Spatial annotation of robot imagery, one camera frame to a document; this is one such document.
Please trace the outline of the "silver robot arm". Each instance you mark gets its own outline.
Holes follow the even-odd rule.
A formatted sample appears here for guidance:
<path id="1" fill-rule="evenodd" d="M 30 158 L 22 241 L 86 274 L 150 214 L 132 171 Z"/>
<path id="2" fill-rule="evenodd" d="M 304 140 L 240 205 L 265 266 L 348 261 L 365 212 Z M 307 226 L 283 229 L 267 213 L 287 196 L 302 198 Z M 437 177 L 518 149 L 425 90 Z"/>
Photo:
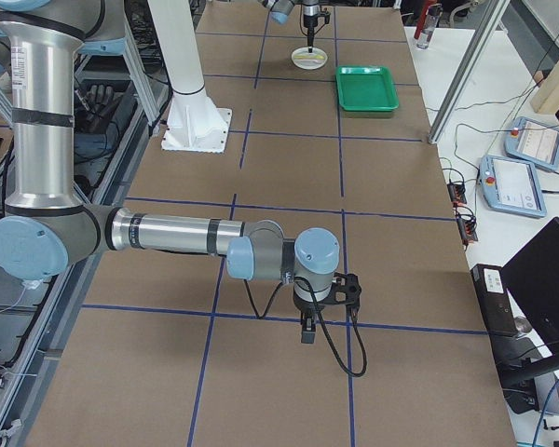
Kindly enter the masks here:
<path id="1" fill-rule="evenodd" d="M 75 58 L 99 45 L 120 54 L 130 39 L 120 1 L 0 1 L 10 43 L 15 188 L 0 219 L 0 267 L 40 280 L 106 252 L 137 250 L 220 256 L 243 281 L 293 286 L 301 339 L 326 324 L 344 282 L 339 244 L 324 228 L 296 238 L 257 223 L 134 213 L 87 203 L 74 191 Z"/>
<path id="2" fill-rule="evenodd" d="M 307 50 L 309 53 L 312 52 L 316 29 L 319 26 L 320 17 L 324 14 L 319 1 L 259 0 L 258 3 L 265 7 L 269 11 L 271 19 L 279 24 L 284 24 L 293 9 L 300 6 L 302 30 L 307 37 Z"/>

